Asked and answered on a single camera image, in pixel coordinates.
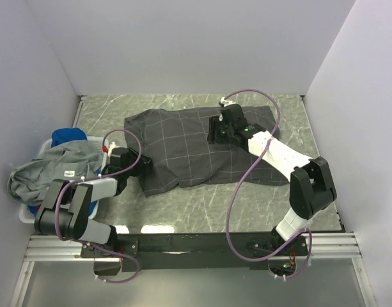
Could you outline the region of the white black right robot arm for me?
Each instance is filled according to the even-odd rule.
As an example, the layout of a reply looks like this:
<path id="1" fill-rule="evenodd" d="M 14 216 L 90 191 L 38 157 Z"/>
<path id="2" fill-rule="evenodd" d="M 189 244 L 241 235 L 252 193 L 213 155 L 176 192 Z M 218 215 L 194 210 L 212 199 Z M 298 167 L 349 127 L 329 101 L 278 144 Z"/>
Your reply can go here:
<path id="1" fill-rule="evenodd" d="M 250 124 L 239 104 L 223 100 L 220 106 L 221 114 L 209 119 L 208 142 L 234 145 L 259 157 L 290 184 L 290 209 L 275 227 L 271 241 L 275 253 L 286 255 L 294 248 L 293 235 L 337 197 L 328 162 L 301 154 L 258 124 Z"/>

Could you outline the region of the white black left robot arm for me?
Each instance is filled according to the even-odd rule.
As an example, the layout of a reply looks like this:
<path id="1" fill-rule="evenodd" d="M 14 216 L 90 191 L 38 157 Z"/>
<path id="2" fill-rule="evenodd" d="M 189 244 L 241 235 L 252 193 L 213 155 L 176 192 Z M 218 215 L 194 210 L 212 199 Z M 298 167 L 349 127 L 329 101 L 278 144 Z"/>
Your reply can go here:
<path id="1" fill-rule="evenodd" d="M 63 240 L 96 244 L 105 257 L 115 255 L 119 248 L 116 228 L 90 219 L 91 203 L 121 194 L 128 178 L 142 177 L 152 168 L 151 158 L 119 147 L 112 150 L 109 162 L 93 180 L 53 180 L 36 214 L 35 230 Z"/>

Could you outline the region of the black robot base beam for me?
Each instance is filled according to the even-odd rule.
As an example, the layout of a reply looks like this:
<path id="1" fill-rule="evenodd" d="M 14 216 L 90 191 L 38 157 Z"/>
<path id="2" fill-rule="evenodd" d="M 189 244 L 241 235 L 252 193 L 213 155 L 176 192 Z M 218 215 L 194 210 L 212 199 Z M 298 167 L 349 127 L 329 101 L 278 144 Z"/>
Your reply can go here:
<path id="1" fill-rule="evenodd" d="M 281 237 L 271 232 L 230 233 L 235 249 L 248 258 L 261 258 L 282 245 Z M 268 269 L 267 260 L 246 262 L 230 249 L 225 233 L 149 233 L 119 234 L 115 252 L 124 253 L 138 260 L 142 270 L 156 269 L 208 269 L 241 268 Z M 300 235 L 275 256 L 288 260 L 294 256 L 307 256 L 305 236 Z M 95 259 L 94 270 L 101 276 L 136 271 L 136 264 L 129 259 L 119 259 L 109 253 L 84 244 L 82 259 Z"/>

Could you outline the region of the dark grey checked pillowcase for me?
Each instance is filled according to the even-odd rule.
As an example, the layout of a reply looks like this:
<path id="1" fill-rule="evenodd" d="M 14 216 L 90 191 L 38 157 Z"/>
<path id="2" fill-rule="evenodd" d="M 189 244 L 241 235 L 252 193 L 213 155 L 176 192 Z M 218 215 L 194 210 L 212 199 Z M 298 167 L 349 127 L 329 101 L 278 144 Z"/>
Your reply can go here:
<path id="1" fill-rule="evenodd" d="M 209 118 L 217 115 L 218 107 L 148 109 L 124 120 L 126 143 L 153 161 L 139 177 L 145 196 L 241 179 L 257 157 L 233 145 L 208 143 Z"/>

